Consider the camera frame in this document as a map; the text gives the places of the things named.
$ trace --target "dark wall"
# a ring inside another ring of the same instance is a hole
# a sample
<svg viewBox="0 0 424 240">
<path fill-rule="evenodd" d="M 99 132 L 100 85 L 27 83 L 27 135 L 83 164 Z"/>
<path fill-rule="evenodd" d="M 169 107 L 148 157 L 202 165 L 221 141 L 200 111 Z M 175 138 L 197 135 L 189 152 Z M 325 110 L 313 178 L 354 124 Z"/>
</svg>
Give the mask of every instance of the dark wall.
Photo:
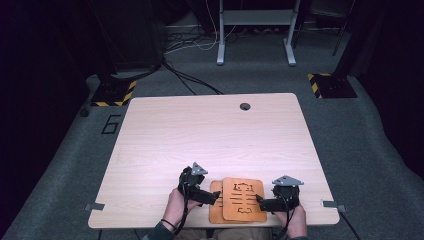
<svg viewBox="0 0 424 240">
<path fill-rule="evenodd" d="M 65 30 L 52 2 L 0 3 L 0 237 L 89 94 L 89 65 L 63 41 L 78 36 Z"/>
<path fill-rule="evenodd" d="M 385 133 L 424 178 L 424 2 L 388 1 L 368 70 L 360 78 Z"/>
</svg>

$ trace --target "wooden tabletop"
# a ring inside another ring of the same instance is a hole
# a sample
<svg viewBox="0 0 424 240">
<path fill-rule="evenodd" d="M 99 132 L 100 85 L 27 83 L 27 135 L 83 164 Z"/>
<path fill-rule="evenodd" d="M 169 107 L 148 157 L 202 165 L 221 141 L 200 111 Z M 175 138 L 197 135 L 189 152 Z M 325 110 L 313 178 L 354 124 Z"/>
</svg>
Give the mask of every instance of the wooden tabletop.
<svg viewBox="0 0 424 240">
<path fill-rule="evenodd" d="M 89 226 L 154 227 L 193 162 L 209 172 L 201 184 L 206 191 L 225 177 L 259 179 L 265 198 L 273 198 L 273 180 L 299 179 L 307 224 L 339 221 L 337 210 L 321 205 L 333 197 L 296 96 L 273 93 L 132 99 L 97 195 L 104 209 L 91 212 Z M 185 227 L 246 227 L 211 224 L 208 214 L 207 205 L 195 208 Z M 280 225 L 267 217 L 249 226 Z"/>
</svg>

